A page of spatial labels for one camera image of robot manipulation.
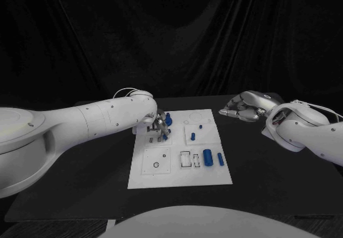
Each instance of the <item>blue object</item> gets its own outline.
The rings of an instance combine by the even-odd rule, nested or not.
[[[204,150],[204,161],[206,166],[214,165],[212,153],[209,149]]]
[[[224,166],[224,157],[222,153],[218,153],[219,165]]]
[[[168,126],[170,126],[172,123],[173,123],[173,120],[172,120],[172,118],[170,118],[170,113],[168,113],[168,114],[166,114],[166,124],[168,124]]]

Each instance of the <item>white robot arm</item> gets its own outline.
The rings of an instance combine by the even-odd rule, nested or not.
[[[131,127],[134,134],[150,128],[169,136],[163,114],[153,95],[140,90],[54,111],[0,108],[0,198],[39,180],[75,145]]]
[[[313,108],[332,113],[333,110],[302,102],[281,104],[268,95],[257,91],[241,93],[227,104],[219,114],[254,122],[267,117],[263,134],[287,150],[299,152],[306,147],[323,159],[343,166],[343,122],[338,113],[338,123]]]

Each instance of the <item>black curtain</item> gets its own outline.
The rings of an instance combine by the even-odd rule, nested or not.
[[[340,111],[343,16],[336,1],[3,4],[10,87],[2,88],[2,103],[18,99],[18,105],[62,107],[136,87],[156,97],[277,92],[286,101]]]

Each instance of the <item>gray robot hand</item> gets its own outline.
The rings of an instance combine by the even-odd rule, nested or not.
[[[280,102],[268,95],[250,90],[232,98],[219,114],[254,122],[258,121],[260,116],[268,117],[278,105]]]

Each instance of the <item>black table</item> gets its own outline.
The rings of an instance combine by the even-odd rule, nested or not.
[[[232,185],[127,189],[136,139],[129,129],[62,154],[44,178],[19,194],[6,221],[126,219],[176,205],[260,215],[343,214],[343,178],[333,164],[307,148],[294,153],[268,139],[261,134],[264,119],[248,123],[219,115],[232,97],[156,99],[166,111],[212,109]]]

